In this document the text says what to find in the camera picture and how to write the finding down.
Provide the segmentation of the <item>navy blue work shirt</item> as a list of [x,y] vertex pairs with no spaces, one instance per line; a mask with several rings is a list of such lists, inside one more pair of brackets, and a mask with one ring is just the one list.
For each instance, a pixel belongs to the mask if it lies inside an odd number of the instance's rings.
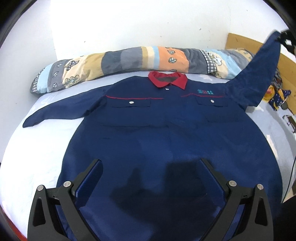
[[198,240],[219,210],[198,175],[201,158],[238,185],[262,184],[276,215],[280,169],[246,109],[258,106],[271,84],[279,37],[272,33],[226,83],[151,72],[54,102],[23,126],[82,119],[57,184],[73,180],[95,159],[102,162],[99,182],[80,209],[100,240]]

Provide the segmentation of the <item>wooden headboard panel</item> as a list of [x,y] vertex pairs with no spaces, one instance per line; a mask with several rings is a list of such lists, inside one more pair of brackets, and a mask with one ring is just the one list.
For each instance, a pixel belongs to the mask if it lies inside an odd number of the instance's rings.
[[[244,48],[253,54],[256,54],[261,46],[261,42],[241,35],[229,33],[225,49]],[[295,114],[295,62],[290,60],[287,56],[280,54],[278,68],[283,79],[283,88],[292,91],[291,95],[287,98],[287,104],[290,111]]]

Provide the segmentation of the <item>colourful yellow blue cloth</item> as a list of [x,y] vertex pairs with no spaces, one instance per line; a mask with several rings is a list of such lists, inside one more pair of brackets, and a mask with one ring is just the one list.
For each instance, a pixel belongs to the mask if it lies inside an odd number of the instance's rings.
[[282,86],[283,80],[277,68],[273,80],[262,99],[267,102],[274,111],[277,111],[292,93],[291,90],[285,90]]

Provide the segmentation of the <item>patchwork patterned long pillow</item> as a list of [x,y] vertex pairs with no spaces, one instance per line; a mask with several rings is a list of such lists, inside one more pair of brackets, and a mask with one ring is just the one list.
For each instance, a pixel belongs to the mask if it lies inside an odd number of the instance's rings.
[[226,50],[133,47],[54,62],[32,81],[32,94],[59,91],[102,76],[135,71],[211,74],[233,79],[253,59],[244,48]]

